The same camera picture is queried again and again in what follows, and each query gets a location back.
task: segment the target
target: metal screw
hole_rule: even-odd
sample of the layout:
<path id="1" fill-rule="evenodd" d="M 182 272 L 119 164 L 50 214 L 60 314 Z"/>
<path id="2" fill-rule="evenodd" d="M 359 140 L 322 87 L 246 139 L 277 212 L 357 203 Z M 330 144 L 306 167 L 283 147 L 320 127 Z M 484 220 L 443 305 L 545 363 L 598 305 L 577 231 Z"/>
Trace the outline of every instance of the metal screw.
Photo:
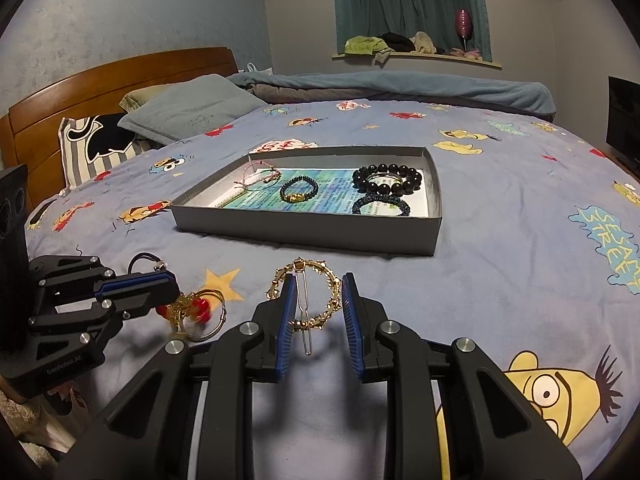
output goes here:
<path id="1" fill-rule="evenodd" d="M 184 343 L 179 339 L 172 339 L 164 345 L 164 351 L 171 355 L 179 354 L 184 350 Z"/>
<path id="2" fill-rule="evenodd" d="M 385 334 L 397 334 L 400 332 L 400 324 L 395 321 L 383 321 L 380 325 L 380 330 Z"/>
<path id="3" fill-rule="evenodd" d="M 476 349 L 476 343 L 468 337 L 461 337 L 456 341 L 456 346 L 461 352 L 473 352 Z"/>
<path id="4" fill-rule="evenodd" d="M 253 321 L 247 321 L 240 325 L 240 333 L 244 335 L 253 335 L 260 330 L 260 326 Z"/>

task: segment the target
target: television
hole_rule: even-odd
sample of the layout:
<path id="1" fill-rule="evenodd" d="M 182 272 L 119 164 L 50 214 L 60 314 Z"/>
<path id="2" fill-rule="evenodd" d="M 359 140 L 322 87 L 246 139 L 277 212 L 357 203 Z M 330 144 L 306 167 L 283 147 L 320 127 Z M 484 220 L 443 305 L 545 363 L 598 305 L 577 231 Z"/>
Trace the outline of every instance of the television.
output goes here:
<path id="1" fill-rule="evenodd" d="M 607 144 L 623 155 L 620 162 L 640 173 L 640 84 L 609 77 Z"/>

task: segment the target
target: pink lantern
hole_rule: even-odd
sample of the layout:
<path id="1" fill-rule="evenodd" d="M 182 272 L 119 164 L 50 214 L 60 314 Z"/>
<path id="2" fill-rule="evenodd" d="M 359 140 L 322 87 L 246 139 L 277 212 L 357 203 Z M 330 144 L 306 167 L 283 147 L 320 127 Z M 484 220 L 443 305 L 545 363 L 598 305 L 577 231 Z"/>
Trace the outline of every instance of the pink lantern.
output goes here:
<path id="1" fill-rule="evenodd" d="M 471 14 L 468 10 L 462 9 L 458 11 L 456 16 L 456 31 L 465 43 L 466 52 L 466 40 L 471 37 L 474 30 L 474 24 L 471 21 Z"/>

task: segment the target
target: cartoon hair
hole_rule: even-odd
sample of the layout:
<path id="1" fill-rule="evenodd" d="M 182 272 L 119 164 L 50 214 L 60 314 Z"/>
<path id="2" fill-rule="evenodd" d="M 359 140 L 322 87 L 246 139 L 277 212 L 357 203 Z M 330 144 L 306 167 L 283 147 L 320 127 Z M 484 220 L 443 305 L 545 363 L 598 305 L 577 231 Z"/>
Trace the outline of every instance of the cartoon hair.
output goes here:
<path id="1" fill-rule="evenodd" d="M 609 353 L 610 348 L 611 345 L 607 347 L 602 359 L 600 359 L 600 364 L 598 364 L 595 376 L 598 391 L 600 392 L 600 412 L 607 424 L 609 423 L 609 417 L 618 416 L 616 413 L 613 413 L 613 410 L 620 408 L 620 406 L 613 401 L 613 397 L 624 397 L 620 392 L 613 390 L 613 385 L 616 384 L 616 381 L 620 378 L 622 372 L 611 379 L 613 376 L 611 368 L 618 358 L 616 357 L 613 359 L 607 367 L 607 362 L 609 361 L 609 356 L 607 354 Z"/>

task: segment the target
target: shallow cardboard tray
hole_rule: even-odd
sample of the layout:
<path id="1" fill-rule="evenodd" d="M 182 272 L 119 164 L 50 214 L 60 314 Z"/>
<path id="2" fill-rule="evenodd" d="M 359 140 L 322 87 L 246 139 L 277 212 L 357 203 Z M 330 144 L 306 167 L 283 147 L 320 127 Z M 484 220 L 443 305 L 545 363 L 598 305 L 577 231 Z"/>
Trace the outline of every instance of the shallow cardboard tray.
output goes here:
<path id="1" fill-rule="evenodd" d="M 217 208 L 209 205 L 227 191 L 252 161 L 277 168 L 359 168 L 402 164 L 423 175 L 416 193 L 428 204 L 425 216 L 370 216 Z M 442 222 L 440 181 L 430 153 L 413 146 L 336 146 L 242 156 L 176 198 L 171 206 L 181 231 L 259 242 L 338 250 L 433 256 Z"/>

